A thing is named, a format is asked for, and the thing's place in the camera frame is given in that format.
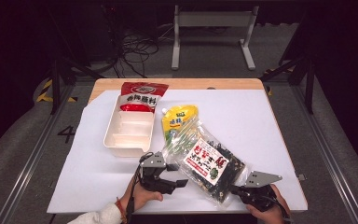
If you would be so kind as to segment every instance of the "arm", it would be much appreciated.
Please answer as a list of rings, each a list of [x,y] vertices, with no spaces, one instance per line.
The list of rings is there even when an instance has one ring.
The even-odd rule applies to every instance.
[[[117,203],[121,204],[124,213],[131,196],[132,182],[133,179],[127,186],[123,197],[117,201]],[[135,211],[145,206],[145,204],[150,200],[163,200],[161,193],[148,191],[142,188],[139,183],[135,185],[133,197],[135,199]],[[126,216],[126,214],[121,214],[120,209],[118,209],[115,203],[109,203],[103,210],[85,213],[77,219],[69,222],[69,224],[119,224],[122,222],[121,217],[123,215]]]
[[[287,205],[286,200],[283,198],[281,193],[279,192],[278,188],[271,184],[272,189],[275,192],[275,195],[277,196],[278,202],[283,206],[284,210],[286,210],[286,213],[290,216],[290,209]],[[281,208],[278,205],[273,206],[271,209],[265,212],[260,212],[250,204],[246,205],[246,208],[249,210],[249,212],[254,216],[261,220],[263,220],[266,224],[283,224],[283,217]]]

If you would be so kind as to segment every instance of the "white plastic container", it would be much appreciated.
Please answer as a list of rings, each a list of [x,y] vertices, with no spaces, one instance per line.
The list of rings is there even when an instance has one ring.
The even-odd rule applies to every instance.
[[[118,96],[103,143],[117,157],[141,157],[150,149],[155,114],[121,111]]]

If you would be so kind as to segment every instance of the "hand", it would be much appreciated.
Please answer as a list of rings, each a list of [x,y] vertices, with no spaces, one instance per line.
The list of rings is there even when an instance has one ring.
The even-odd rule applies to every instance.
[[[275,185],[271,184],[271,187],[274,190],[275,195],[277,196],[278,202],[284,207],[284,210],[286,210],[287,214],[290,216],[290,209],[289,206],[287,205],[286,200],[282,197],[281,193],[279,192],[278,188]],[[277,204],[275,204],[272,208],[270,208],[268,211],[265,212],[260,212],[250,204],[246,204],[246,208],[254,217],[263,220],[266,224],[284,223],[282,218],[281,208]]]
[[[131,196],[132,183],[133,178],[127,186],[126,192],[124,193],[123,197],[121,197],[120,199],[121,206],[124,210],[126,210],[127,204]],[[144,189],[139,182],[135,185],[135,188],[133,190],[133,197],[135,200],[135,211],[145,206],[145,204],[151,200],[158,200],[160,202],[162,202],[163,200],[162,194],[160,192],[152,192],[147,189]]]

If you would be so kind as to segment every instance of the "person's right hand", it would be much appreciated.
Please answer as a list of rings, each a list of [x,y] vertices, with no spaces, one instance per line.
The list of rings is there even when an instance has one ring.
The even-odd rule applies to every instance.
[[[278,188],[271,184],[272,189],[275,192],[275,195],[277,196],[278,202],[284,207],[286,210],[286,213],[290,216],[290,209],[287,205],[286,200],[282,197],[281,193],[279,192]],[[266,224],[283,224],[283,217],[281,208],[275,204],[272,208],[265,212],[260,212],[255,207],[251,206],[250,204],[246,204],[246,208],[249,210],[249,212],[254,216],[261,220],[263,220]]]

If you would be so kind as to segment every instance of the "person's left hand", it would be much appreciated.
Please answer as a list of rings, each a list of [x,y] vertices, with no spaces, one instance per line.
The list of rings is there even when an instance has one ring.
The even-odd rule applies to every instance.
[[[123,207],[124,211],[126,210],[127,204],[129,202],[131,196],[131,188],[132,188],[133,178],[131,179],[129,185],[127,186],[126,192],[124,193],[123,197],[120,199],[121,206]],[[133,197],[135,200],[135,210],[138,210],[145,206],[145,204],[151,200],[158,200],[162,202],[163,197],[160,192],[152,192],[147,189],[144,189],[140,183],[135,185],[133,190]]]

